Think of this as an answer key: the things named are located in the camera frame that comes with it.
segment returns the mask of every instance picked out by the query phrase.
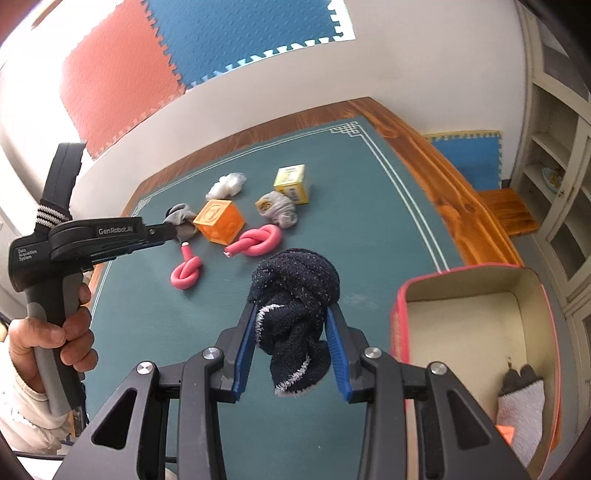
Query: open box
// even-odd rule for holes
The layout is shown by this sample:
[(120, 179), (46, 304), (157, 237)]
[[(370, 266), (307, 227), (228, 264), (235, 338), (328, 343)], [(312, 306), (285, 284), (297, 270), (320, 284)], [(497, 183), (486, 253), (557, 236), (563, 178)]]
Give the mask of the open box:
[[(550, 453), (560, 399), (554, 320), (534, 271), (483, 264), (414, 278), (391, 315), (392, 355), (403, 363), (448, 365), (494, 422), (508, 363), (530, 364), (544, 380), (543, 433), (527, 467), (537, 479)], [(408, 479), (418, 478), (414, 406), (408, 402)]]

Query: metal screw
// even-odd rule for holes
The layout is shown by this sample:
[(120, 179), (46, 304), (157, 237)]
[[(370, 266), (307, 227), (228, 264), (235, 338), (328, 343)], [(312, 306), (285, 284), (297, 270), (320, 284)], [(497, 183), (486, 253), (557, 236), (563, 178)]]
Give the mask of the metal screw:
[(382, 356), (382, 351), (376, 346), (369, 346), (363, 351), (363, 354), (367, 358), (380, 358)]
[(203, 351), (203, 358), (206, 360), (214, 360), (218, 356), (220, 356), (221, 351), (219, 348), (215, 348), (214, 346), (208, 347)]
[(154, 369), (154, 364), (152, 362), (141, 362), (138, 365), (136, 370), (140, 375), (149, 374)]
[(433, 362), (431, 364), (431, 372), (435, 375), (445, 375), (447, 373), (447, 366), (441, 362)]

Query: white sleeve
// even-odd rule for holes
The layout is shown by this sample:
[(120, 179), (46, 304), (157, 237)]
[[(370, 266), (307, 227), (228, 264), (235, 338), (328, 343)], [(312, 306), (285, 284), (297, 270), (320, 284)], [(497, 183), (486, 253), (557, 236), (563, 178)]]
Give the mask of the white sleeve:
[(47, 396), (23, 381), (8, 354), (9, 341), (0, 343), (0, 431), (13, 450), (55, 453), (67, 435), (67, 415), (53, 417)]

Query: blue foam mat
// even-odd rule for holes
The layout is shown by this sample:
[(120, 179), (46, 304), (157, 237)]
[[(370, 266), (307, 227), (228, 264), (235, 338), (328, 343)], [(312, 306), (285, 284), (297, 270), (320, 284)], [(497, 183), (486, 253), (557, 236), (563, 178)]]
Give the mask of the blue foam mat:
[(144, 0), (186, 86), (202, 83), (251, 56), (307, 40), (333, 40), (330, 0)]
[(442, 135), (431, 138), (475, 190), (501, 188), (501, 133)]

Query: pink knot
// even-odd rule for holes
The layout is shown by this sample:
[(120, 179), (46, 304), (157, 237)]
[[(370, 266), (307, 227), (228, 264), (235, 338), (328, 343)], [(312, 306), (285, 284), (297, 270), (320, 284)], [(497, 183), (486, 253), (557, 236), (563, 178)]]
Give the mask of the pink knot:
[(276, 225), (263, 225), (260, 228), (247, 230), (236, 242), (228, 245), (223, 253), (233, 257), (242, 252), (249, 257), (258, 257), (273, 250), (281, 242), (281, 229)]
[(170, 283), (174, 288), (186, 290), (195, 285), (199, 278), (201, 259), (193, 255), (191, 246), (187, 242), (181, 245), (181, 252), (183, 253), (184, 262), (170, 274)]

